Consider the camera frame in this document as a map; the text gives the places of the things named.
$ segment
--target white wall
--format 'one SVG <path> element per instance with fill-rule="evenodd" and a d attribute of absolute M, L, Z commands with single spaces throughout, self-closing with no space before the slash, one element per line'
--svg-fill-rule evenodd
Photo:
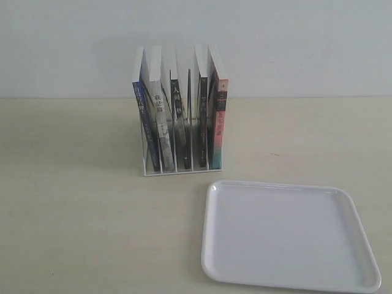
<path fill-rule="evenodd" d="M 193 41 L 218 45 L 231 97 L 390 95 L 391 13 L 390 0 L 2 0 L 0 97 L 133 96 L 135 47 L 185 58 Z"/>

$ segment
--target white tray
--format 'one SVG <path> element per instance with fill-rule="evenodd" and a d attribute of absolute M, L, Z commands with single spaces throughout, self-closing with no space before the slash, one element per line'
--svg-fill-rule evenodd
<path fill-rule="evenodd" d="M 202 266 L 237 284 L 349 293 L 381 284 L 354 203 L 333 187 L 213 183 Z"/>

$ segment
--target blue book spine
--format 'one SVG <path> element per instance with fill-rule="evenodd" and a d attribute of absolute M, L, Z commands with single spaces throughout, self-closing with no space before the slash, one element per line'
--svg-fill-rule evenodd
<path fill-rule="evenodd" d="M 147 112 L 146 99 L 145 99 L 142 83 L 138 81 L 138 82 L 133 82 L 132 85 L 134 86 L 135 97 L 140 112 L 141 123 L 143 124 L 143 128 L 146 134 L 148 150 L 151 155 L 151 162 L 153 163 L 154 171 L 158 172 L 160 171 L 159 157 L 158 157 L 157 147 L 154 140 L 153 127 L 151 125 L 149 114 Z"/>

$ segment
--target beige table surface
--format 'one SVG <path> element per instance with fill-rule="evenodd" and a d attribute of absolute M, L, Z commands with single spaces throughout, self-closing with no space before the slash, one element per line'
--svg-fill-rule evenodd
<path fill-rule="evenodd" d="M 132 99 L 0 100 L 0 293 L 299 293 L 200 266 L 218 179 L 336 186 L 392 292 L 392 100 L 231 99 L 224 171 L 141 176 Z"/>

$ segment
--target tray rim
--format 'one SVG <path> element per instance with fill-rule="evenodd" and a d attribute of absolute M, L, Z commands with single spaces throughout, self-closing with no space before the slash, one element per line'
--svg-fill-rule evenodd
<path fill-rule="evenodd" d="M 349 201 L 350 204 L 350 208 L 352 209 L 354 216 L 355 216 L 355 220 L 356 223 L 359 225 L 360 231 L 361 231 L 361 237 L 364 241 L 364 244 L 366 245 L 366 250 L 367 250 L 367 254 L 369 255 L 371 262 L 372 262 L 372 266 L 375 269 L 375 274 L 376 274 L 376 280 L 374 285 L 372 285 L 371 287 L 367 287 L 367 288 L 362 288 L 360 291 L 352 291 L 352 292 L 347 292 L 347 290 L 342 290 L 339 288 L 325 288 L 325 287 L 320 287 L 320 288 L 306 288 L 306 287 L 297 287 L 297 286 L 289 286 L 289 285 L 276 285 L 276 284 L 268 284 L 268 283 L 263 283 L 263 285 L 254 285 L 254 284 L 242 284 L 242 285 L 253 285 L 256 287 L 274 287 L 274 288 L 286 288 L 286 289 L 297 289 L 297 290 L 313 290 L 313 291 L 323 291 L 323 292 L 346 292 L 346 293 L 360 293 L 360 294 L 369 294 L 369 293 L 374 293 L 375 291 L 377 291 L 382 283 L 382 277 L 381 277 L 381 273 L 379 270 L 379 267 L 377 265 L 377 262 L 375 260 L 371 245 L 369 243 L 369 240 L 366 236 L 366 233 L 364 231 L 364 227 L 362 225 L 360 216 L 358 214 L 358 211 L 356 209 L 356 206 L 354 204 L 353 199 L 351 198 L 351 196 L 346 193 L 346 191 L 337 188 L 337 187 L 333 187 L 333 186 L 316 186 L 316 185 L 304 185 L 304 184 L 284 184 L 284 183 L 269 183 L 269 182 L 258 182 L 258 181 L 242 181 L 242 180 L 234 180 L 234 179 L 220 179 L 218 181 L 215 181 L 213 183 L 211 183 L 208 186 L 207 189 L 207 195 L 206 195 L 206 205 L 205 205 L 205 216 L 204 216 L 204 224 L 203 224 L 203 240 L 202 240 L 202 252 L 201 252 L 201 263 L 202 263 L 202 268 L 204 273 L 212 280 L 218 281 L 218 282 L 225 282 L 225 283 L 230 283 L 230 284 L 239 284 L 240 283 L 235 283 L 235 282 L 230 282 L 228 280 L 222 279 L 221 277 L 217 276 L 213 270 L 208 268 L 208 265 L 206 263 L 206 230 L 207 230 L 207 226 L 208 226 L 208 222 L 209 219 L 211 218 L 211 216 L 209 216 L 208 213 L 208 208 L 209 208 L 209 199 L 211 197 L 211 192 L 213 191 L 213 186 L 218 186 L 222 183 L 233 183 L 233 184 L 249 184 L 252 186 L 279 186 L 279 187 L 301 187 L 301 188 L 316 188 L 316 189 L 335 189 L 337 191 L 339 191 L 340 193 L 342 193 L 342 195 L 344 197 L 346 197 L 346 199 Z"/>

